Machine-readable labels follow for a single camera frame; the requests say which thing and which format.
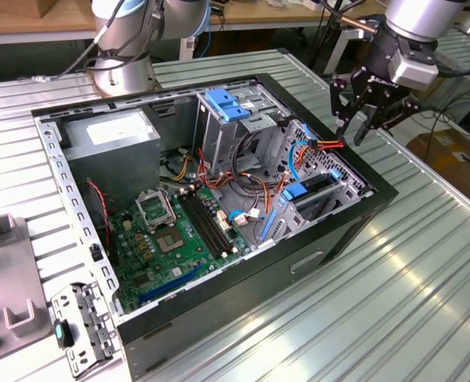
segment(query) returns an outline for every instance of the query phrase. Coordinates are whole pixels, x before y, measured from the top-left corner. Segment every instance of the metal plate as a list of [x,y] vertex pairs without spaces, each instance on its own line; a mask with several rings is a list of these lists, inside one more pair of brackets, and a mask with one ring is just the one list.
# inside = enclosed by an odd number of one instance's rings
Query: metal plate
[[[155,71],[164,88],[269,72],[335,129],[327,85],[277,51],[165,63]],[[89,274],[28,111],[94,97],[77,75],[50,84],[0,84],[0,184],[10,183],[0,187],[0,212],[29,218],[47,299]],[[400,192],[394,203],[336,261],[234,318],[149,380],[470,379],[470,203],[385,135],[368,137],[355,150]],[[87,380],[127,380],[115,356]],[[0,379],[68,374],[52,337],[0,360]]]

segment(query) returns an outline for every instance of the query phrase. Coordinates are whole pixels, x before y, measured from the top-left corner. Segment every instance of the label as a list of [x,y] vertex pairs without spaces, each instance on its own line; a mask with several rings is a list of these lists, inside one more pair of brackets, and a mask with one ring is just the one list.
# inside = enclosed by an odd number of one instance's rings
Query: label
[[113,121],[93,123],[86,128],[94,145],[117,141],[119,139],[134,137],[152,132],[140,115],[129,115]]
[[442,146],[451,146],[453,144],[452,140],[449,139],[449,137],[447,137],[445,135],[441,135],[441,136],[435,137],[435,138],[437,138],[437,141],[439,141],[439,143]]
[[451,154],[452,154],[456,159],[458,159],[460,162],[466,162],[466,161],[465,161],[465,158],[469,158],[469,159],[470,159],[470,157],[469,157],[466,153],[464,153],[463,151],[457,152],[457,153],[451,153]]
[[241,107],[243,109],[251,109],[254,108],[254,104],[251,102],[241,103]]

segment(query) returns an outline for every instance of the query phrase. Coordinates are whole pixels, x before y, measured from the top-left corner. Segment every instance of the yellow wire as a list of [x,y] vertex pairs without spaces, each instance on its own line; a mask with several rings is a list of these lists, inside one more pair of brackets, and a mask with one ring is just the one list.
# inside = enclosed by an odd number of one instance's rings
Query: yellow wire
[[180,174],[177,175],[176,177],[173,177],[171,180],[172,181],[180,181],[183,177],[186,176],[186,171],[187,171],[187,161],[189,161],[188,157],[184,158],[184,166],[182,167],[182,171],[180,171]]

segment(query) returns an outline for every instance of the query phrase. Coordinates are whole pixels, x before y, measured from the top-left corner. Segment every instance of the blue expansion slot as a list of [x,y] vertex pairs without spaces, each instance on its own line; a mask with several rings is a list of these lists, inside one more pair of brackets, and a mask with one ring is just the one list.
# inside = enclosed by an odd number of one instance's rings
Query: blue expansion slot
[[186,274],[176,278],[175,280],[172,280],[164,285],[161,285],[158,288],[155,288],[154,290],[150,290],[149,292],[142,294],[141,296],[138,297],[139,303],[141,304],[143,302],[152,300],[153,298],[156,298],[157,296],[161,294],[165,294],[166,292],[169,292],[172,289],[180,287],[182,284],[185,284],[188,281],[194,279],[198,271],[200,271],[203,268],[203,265],[204,264],[198,265],[192,271],[187,272]]

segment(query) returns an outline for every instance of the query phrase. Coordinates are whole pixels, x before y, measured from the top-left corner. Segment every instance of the wooden table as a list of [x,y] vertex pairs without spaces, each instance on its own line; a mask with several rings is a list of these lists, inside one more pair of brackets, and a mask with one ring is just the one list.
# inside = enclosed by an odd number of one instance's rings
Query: wooden table
[[[374,0],[350,12],[352,17],[382,12]],[[321,11],[305,6],[290,5],[277,9],[265,0],[255,3],[231,2],[225,7],[224,22],[218,16],[210,19],[210,30],[275,29],[299,26],[317,26]],[[95,22],[88,0],[59,0],[42,18],[27,18],[0,12],[0,44],[20,42],[82,40],[95,36]],[[182,39],[181,59],[192,58],[190,39]]]

